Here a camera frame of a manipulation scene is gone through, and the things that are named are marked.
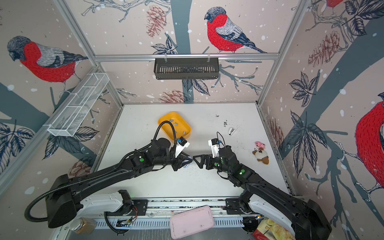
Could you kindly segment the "white mini stapler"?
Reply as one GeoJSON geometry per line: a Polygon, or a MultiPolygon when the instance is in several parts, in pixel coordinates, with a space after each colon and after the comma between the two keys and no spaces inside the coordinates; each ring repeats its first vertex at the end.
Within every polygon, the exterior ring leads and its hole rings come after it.
{"type": "Polygon", "coordinates": [[[236,132],[236,129],[233,127],[230,127],[228,134],[229,134],[229,136],[232,136],[235,132],[236,132]]]}

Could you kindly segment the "light blue stapler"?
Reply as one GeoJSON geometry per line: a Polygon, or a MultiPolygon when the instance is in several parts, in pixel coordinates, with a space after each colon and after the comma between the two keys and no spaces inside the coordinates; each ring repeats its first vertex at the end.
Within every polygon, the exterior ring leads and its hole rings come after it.
{"type": "Polygon", "coordinates": [[[184,161],[181,165],[182,168],[187,168],[190,164],[192,164],[194,161],[189,160],[189,161],[184,161]]]}

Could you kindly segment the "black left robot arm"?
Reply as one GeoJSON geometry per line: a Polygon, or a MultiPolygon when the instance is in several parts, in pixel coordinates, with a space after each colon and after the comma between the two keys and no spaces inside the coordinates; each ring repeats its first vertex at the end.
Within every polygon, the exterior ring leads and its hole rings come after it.
{"type": "Polygon", "coordinates": [[[56,178],[51,193],[46,197],[49,228],[57,228],[73,220],[85,208],[82,201],[113,184],[154,172],[155,166],[172,166],[177,171],[191,162],[183,153],[189,146],[185,138],[176,140],[174,146],[164,138],[126,154],[119,163],[94,173],[70,178],[67,174],[56,178]]]}

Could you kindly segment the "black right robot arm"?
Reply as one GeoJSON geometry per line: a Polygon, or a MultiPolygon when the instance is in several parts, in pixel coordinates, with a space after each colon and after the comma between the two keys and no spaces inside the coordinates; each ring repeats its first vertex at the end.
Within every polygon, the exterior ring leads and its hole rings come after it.
{"type": "Polygon", "coordinates": [[[229,214],[260,214],[281,225],[297,240],[327,240],[332,232],[321,207],[285,193],[264,180],[254,170],[241,164],[230,146],[219,149],[216,157],[193,157],[199,168],[227,173],[235,187],[244,191],[238,198],[226,199],[229,214]]]}

